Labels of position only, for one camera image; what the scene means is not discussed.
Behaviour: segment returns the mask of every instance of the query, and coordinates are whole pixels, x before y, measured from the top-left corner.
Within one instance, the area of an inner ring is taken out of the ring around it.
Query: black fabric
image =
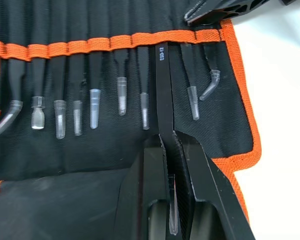
[[[75,5],[71,5],[76,2],[72,0],[50,2],[50,25],[52,26],[49,30],[50,42],[85,40],[81,39],[85,36],[86,38],[111,37],[120,34],[130,35],[136,32],[151,31],[154,33],[173,29],[198,30],[219,27],[218,25],[198,28],[186,26],[181,20],[180,13],[182,9],[186,9],[188,1],[143,0],[143,4],[140,2],[134,4],[133,0],[100,0],[98,5],[93,4],[92,1],[80,1],[81,5],[76,3],[78,4],[77,8]],[[5,33],[3,34],[5,37],[0,40],[5,40],[5,43],[11,39],[10,27],[7,24],[8,22],[12,24],[10,21],[12,17],[9,16],[12,9],[8,7],[11,4],[15,5],[17,9],[21,9],[20,13],[24,11],[23,15],[17,15],[15,25],[23,21],[25,27],[21,27],[21,29],[27,31],[32,29],[33,14],[30,13],[30,10],[34,6],[31,1],[5,0],[0,2],[0,15],[6,16],[0,21],[0,29]],[[106,12],[106,14],[97,17],[101,12]],[[103,24],[103,21],[109,27],[98,32],[98,27]],[[27,34],[27,32],[24,34],[25,40],[22,42],[26,42]],[[22,42],[18,40],[14,43],[23,44]],[[183,62],[185,59],[182,58],[180,44],[169,43],[175,129],[196,137],[211,158],[247,153],[252,150],[253,140],[225,43],[206,44],[215,45],[215,59],[218,69],[221,71],[221,79],[219,86],[209,99],[199,102],[200,120],[193,121],[187,94],[187,78]],[[200,96],[211,81],[210,68],[204,54],[203,44],[192,45],[192,50],[192,60],[197,75],[196,86]],[[74,91],[69,82],[70,68],[75,70],[76,64],[70,66],[69,58],[71,57],[66,57],[64,74],[64,99],[67,103],[66,134],[62,140],[56,139],[54,112],[54,100],[56,100],[54,92],[62,82],[62,70],[59,74],[60,79],[54,82],[51,74],[52,61],[46,61],[47,70],[43,87],[46,105],[43,110],[45,128],[35,131],[31,129],[31,113],[33,111],[31,99],[34,95],[34,81],[30,71],[31,63],[27,63],[26,77],[22,81],[23,108],[12,126],[0,135],[0,180],[22,180],[72,172],[122,169],[131,166],[142,142],[158,133],[155,46],[149,46],[150,129],[147,131],[142,130],[137,49],[128,49],[127,52],[126,115],[119,116],[118,113],[116,81],[118,68],[114,61],[114,54],[113,52],[103,52],[99,126],[95,130],[90,129],[89,99],[89,89],[93,81],[89,74],[89,68],[93,68],[94,65],[85,55],[84,74],[82,79],[80,79],[81,77],[76,79],[80,83],[83,79],[86,80],[82,86],[80,85],[83,110],[82,136],[74,135],[73,101],[79,98],[79,91]],[[1,120],[7,113],[11,100],[7,60],[1,60],[0,76],[2,85],[0,88]]]
[[[0,188],[0,240],[107,240],[128,169],[71,173]]]

